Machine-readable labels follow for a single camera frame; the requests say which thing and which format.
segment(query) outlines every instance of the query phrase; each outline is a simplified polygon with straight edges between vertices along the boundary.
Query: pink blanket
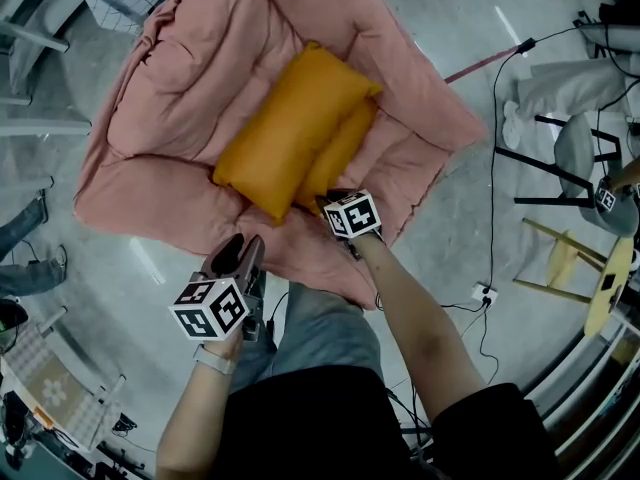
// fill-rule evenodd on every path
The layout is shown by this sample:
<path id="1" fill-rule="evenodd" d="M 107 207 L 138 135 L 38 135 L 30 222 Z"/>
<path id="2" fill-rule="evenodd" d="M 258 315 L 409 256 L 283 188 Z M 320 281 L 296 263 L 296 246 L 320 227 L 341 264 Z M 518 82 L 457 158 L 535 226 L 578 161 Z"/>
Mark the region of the pink blanket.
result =
<path id="1" fill-rule="evenodd" d="M 373 194 L 391 244 L 449 156 L 486 130 L 382 0 L 167 0 L 147 20 L 93 126 L 78 218 L 201 255 L 234 233 L 260 234 L 267 270 L 373 307 L 366 267 L 321 219 L 292 209 L 274 228 L 207 179 L 309 40 L 384 88 L 374 126 L 338 186 Z"/>

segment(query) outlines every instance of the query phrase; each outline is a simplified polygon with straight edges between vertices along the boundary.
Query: jeans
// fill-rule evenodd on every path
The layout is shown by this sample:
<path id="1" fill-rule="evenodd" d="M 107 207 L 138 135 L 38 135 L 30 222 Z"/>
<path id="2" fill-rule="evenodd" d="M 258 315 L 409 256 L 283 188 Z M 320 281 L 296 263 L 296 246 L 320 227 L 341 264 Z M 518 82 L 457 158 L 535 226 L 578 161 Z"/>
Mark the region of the jeans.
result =
<path id="1" fill-rule="evenodd" d="M 231 391 L 276 375 L 328 365 L 369 368 L 382 379 L 378 338 L 361 308 L 333 293 L 289 283 L 280 346 L 276 348 L 262 325 L 258 341 L 244 343 Z"/>
<path id="2" fill-rule="evenodd" d="M 34 199 L 20 214 L 0 227 L 0 261 L 45 219 L 44 200 Z M 0 266 L 0 298 L 23 297 L 43 293 L 59 285 L 64 269 L 55 260 L 21 265 Z"/>

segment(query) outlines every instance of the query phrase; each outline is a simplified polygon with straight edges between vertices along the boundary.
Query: concrete floor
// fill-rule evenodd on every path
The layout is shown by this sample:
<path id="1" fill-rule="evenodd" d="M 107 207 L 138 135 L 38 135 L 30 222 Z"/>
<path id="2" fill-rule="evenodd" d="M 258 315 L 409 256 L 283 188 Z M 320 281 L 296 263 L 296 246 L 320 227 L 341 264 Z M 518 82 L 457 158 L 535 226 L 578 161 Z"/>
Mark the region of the concrete floor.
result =
<path id="1" fill-rule="evenodd" d="M 610 0 L 386 1 L 446 77 L 513 46 L 514 39 L 500 15 L 506 17 L 520 40 L 539 38 L 570 27 L 581 9 L 597 16 L 599 3 Z M 37 117 L 80 115 L 91 119 L 134 39 L 100 30 L 87 10 L 75 16 L 65 35 L 71 48 L 64 55 L 50 54 L 42 63 L 35 101 L 28 112 Z M 526 77 L 532 64 L 584 58 L 585 44 L 576 32 L 541 43 L 527 58 L 514 58 L 498 83 L 500 108 L 514 93 L 514 81 Z M 498 67 L 499 63 L 494 63 L 452 85 L 487 123 L 491 137 L 491 88 Z M 601 128 L 623 138 L 626 133 L 621 116 L 603 116 Z M 549 161 L 552 145 L 549 127 L 532 124 L 520 151 Z M 24 299 L 24 304 L 36 318 L 53 313 L 61 304 L 69 308 L 60 332 L 100 372 L 100 380 L 95 382 L 114 382 L 120 373 L 127 377 L 121 396 L 123 411 L 139 426 L 129 439 L 155 449 L 192 368 L 193 346 L 178 334 L 166 305 L 199 266 L 200 259 L 149 240 L 139 239 L 132 246 L 130 237 L 105 235 L 80 225 L 72 215 L 72 197 L 85 148 L 86 139 L 78 137 L 0 139 L 0 183 L 46 174 L 55 177 L 56 186 L 48 195 L 50 221 L 31 239 L 41 256 L 64 243 L 70 257 L 68 281 L 48 294 Z M 413 224 L 393 247 L 403 264 L 442 304 L 477 307 L 469 303 L 471 289 L 476 282 L 489 279 L 490 162 L 491 141 L 457 155 Z M 552 245 L 547 237 L 526 229 L 522 217 L 559 230 L 570 228 L 581 241 L 605 254 L 614 242 L 613 236 L 586 223 L 576 209 L 515 206 L 512 202 L 516 194 L 558 193 L 558 182 L 552 177 L 507 159 L 496 159 L 493 285 L 499 298 L 488 313 L 484 345 L 485 352 L 500 360 L 494 383 L 526 385 L 579 332 L 586 315 L 580 304 L 511 283 L 515 276 L 543 282 Z M 9 220 L 30 197 L 3 197 L 0 221 Z M 155 279 L 135 252 L 140 246 L 157 268 Z M 16 261 L 26 263 L 29 259 L 28 248 L 18 246 Z M 595 281 L 594 272 L 580 268 L 569 288 L 589 295 Z M 266 310 L 274 307 L 286 289 L 283 280 L 270 279 Z M 464 332 L 465 344 L 478 368 L 489 379 L 495 361 L 478 351 L 483 319 L 455 308 L 449 312 Z M 371 312 L 366 316 L 382 344 L 385 381 L 409 403 L 407 371 L 384 314 Z M 398 416 L 409 424 L 401 409 Z M 153 463 L 147 452 L 116 437 L 111 440 L 148 465 Z"/>

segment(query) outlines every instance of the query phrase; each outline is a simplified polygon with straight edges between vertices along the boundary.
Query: shoe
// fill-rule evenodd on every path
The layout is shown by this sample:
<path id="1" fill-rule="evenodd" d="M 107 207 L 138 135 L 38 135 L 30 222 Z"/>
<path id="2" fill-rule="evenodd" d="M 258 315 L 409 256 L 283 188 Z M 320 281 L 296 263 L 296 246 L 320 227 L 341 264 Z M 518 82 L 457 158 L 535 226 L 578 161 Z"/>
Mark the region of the shoe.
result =
<path id="1" fill-rule="evenodd" d="M 44 218 L 42 219 L 42 224 L 45 224 L 49 220 L 49 211 L 47 210 L 47 201 L 45 200 L 45 191 L 38 190 L 36 192 L 36 199 L 42 204 L 42 213 Z"/>
<path id="2" fill-rule="evenodd" d="M 518 116 L 518 104 L 507 101 L 504 104 L 504 124 L 502 125 L 502 140 L 505 145 L 515 151 L 520 145 L 520 137 L 524 132 L 524 121 Z"/>
<path id="3" fill-rule="evenodd" d="M 53 253 L 54 261 L 60 265 L 60 268 L 66 272 L 67 270 L 67 250 L 59 245 L 56 251 Z"/>

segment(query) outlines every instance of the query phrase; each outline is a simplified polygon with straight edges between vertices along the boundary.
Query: yellow pillow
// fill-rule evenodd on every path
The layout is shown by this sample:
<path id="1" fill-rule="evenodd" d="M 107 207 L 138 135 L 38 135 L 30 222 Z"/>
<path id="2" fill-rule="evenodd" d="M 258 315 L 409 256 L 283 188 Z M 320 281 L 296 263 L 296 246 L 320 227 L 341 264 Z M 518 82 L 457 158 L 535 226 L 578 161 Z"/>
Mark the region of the yellow pillow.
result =
<path id="1" fill-rule="evenodd" d="M 320 45 L 310 43 L 223 151 L 213 182 L 232 186 L 279 225 L 338 124 L 380 90 Z"/>
<path id="2" fill-rule="evenodd" d="M 326 196 L 327 191 L 335 185 L 371 128 L 377 110 L 378 107 L 372 100 L 364 99 L 340 123 L 337 132 L 317 156 L 307 177 L 298 188 L 296 203 L 320 215 L 316 196 Z"/>

